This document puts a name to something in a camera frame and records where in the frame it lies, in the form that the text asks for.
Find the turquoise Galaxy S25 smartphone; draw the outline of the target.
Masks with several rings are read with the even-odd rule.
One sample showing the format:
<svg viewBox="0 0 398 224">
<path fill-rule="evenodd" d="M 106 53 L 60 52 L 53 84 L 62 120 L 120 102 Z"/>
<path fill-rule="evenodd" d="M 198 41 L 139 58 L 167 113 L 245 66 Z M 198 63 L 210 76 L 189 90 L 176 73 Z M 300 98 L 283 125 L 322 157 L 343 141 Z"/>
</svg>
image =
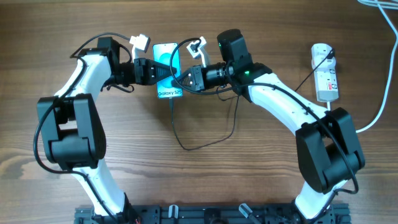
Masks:
<svg viewBox="0 0 398 224">
<path fill-rule="evenodd" d="M 170 74 L 170 58 L 176 48 L 176 42 L 154 44 L 152 48 L 154 61 L 165 65 L 165 69 L 160 69 L 160 74 L 165 78 L 157 82 L 157 96 L 163 98 L 176 98 L 183 96 L 181 88 L 172 86 L 172 76 Z"/>
</svg>

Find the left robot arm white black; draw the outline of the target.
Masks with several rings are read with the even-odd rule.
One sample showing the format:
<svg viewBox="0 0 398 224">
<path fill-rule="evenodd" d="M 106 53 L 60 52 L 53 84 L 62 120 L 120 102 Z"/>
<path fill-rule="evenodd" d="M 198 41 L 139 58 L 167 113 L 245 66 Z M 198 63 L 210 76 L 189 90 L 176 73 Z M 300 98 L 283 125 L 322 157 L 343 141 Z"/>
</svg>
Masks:
<svg viewBox="0 0 398 224">
<path fill-rule="evenodd" d="M 142 221 L 106 165 L 106 136 L 95 101 L 103 88 L 126 91 L 128 86 L 154 85 L 174 71 L 137 56 L 146 52 L 150 43 L 144 34 L 128 38 L 132 49 L 127 51 L 128 61 L 121 62 L 120 50 L 125 46 L 115 41 L 115 36 L 114 32 L 96 35 L 95 48 L 82 44 L 71 54 L 77 66 L 63 88 L 37 102 L 36 162 L 47 172 L 72 175 L 93 203 L 76 215 L 76 223 Z"/>
</svg>

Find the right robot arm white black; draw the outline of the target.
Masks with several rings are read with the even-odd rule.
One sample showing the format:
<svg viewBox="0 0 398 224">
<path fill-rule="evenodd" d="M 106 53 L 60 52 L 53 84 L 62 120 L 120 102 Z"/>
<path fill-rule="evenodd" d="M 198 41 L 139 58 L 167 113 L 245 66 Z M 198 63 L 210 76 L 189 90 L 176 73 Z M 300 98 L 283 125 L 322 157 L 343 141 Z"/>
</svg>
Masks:
<svg viewBox="0 0 398 224">
<path fill-rule="evenodd" d="M 295 136 L 304 179 L 283 221 L 340 221 L 331 213 L 332 201 L 345 191 L 345 183 L 357 183 L 356 173 L 365 165 L 350 114 L 343 108 L 330 111 L 313 104 L 283 84 L 269 67 L 254 62 L 240 30 L 226 30 L 217 41 L 223 59 L 210 64 L 203 37 L 184 40 L 192 57 L 202 63 L 173 76 L 172 85 L 196 95 L 233 91 L 270 112 Z"/>
</svg>

